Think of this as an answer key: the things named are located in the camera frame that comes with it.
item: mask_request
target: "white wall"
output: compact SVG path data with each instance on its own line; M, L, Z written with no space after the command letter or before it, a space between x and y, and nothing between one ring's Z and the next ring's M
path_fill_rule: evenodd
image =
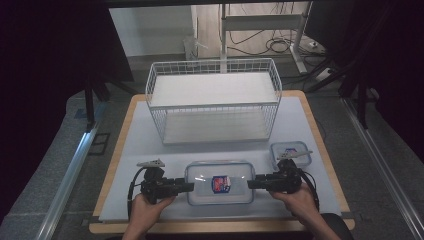
M191 6L110 9L127 57L184 53L193 35Z

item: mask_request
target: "wire basket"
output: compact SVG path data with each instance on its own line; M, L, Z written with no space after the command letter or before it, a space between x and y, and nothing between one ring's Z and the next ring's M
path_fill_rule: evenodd
M158 62L146 101L164 144L268 140L281 90L272 59Z

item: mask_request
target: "container lid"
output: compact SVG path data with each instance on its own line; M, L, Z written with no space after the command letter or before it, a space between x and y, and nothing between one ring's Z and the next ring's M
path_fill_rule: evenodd
M308 147L304 142L301 141L295 141L295 142L277 142L271 144L271 157L273 159L273 166L275 170L278 170L277 163L278 163L278 157L282 153L293 153L293 152L305 152L308 151ZM292 158L293 162L296 164L297 167L303 168L311 164L312 159L310 154L306 154L303 156L299 156L296 158Z
M253 180L255 171L244 160L196 161L185 171L186 182L194 183L187 193L191 205L251 203L253 190L247 180Z

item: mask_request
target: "clear plastic container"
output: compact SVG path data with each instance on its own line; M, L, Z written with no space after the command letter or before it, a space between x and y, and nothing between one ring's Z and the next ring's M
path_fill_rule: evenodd
M301 141L295 141L295 142L277 142L273 143L271 145L271 157L274 169L277 171L277 163L278 163L278 157L282 153L286 152L305 152L308 151L308 147L304 142ZM312 159L310 154L306 154L300 157L292 158L294 163L299 168L304 168L311 164Z
M253 190L248 180L255 178L251 163L244 160L196 161L185 171L194 190L187 193L190 205L251 203Z

